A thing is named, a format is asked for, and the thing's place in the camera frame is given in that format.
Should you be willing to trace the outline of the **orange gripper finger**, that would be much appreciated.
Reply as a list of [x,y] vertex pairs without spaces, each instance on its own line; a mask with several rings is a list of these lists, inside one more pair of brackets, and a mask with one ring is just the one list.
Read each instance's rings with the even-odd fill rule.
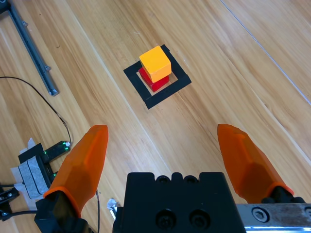
[[108,127],[94,125],[63,161],[43,199],[36,203],[34,221],[42,233],[92,233],[81,217],[96,195],[104,168]]
[[295,197],[267,156],[247,133],[228,124],[217,126],[224,165],[235,192],[247,203],[305,203]]

